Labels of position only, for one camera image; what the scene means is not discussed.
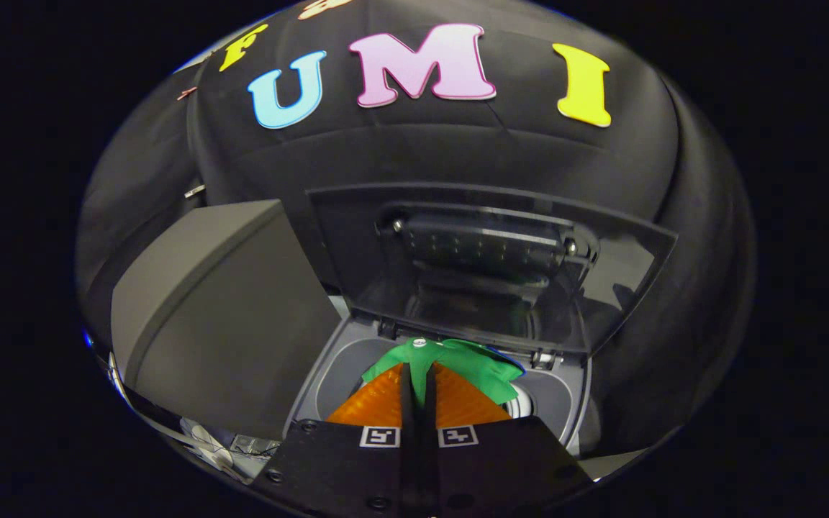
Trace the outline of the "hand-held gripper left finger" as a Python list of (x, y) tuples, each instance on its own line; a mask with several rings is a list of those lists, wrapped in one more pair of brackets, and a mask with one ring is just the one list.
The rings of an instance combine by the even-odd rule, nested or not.
[(293, 423), (253, 482), (267, 504), (299, 517), (401, 517), (412, 423)]

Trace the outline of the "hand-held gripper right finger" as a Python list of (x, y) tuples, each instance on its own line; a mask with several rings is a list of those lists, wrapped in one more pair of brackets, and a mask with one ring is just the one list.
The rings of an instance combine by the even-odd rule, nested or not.
[(427, 375), (419, 482), (431, 517), (553, 517), (594, 480), (540, 417), (508, 417), (434, 363)]

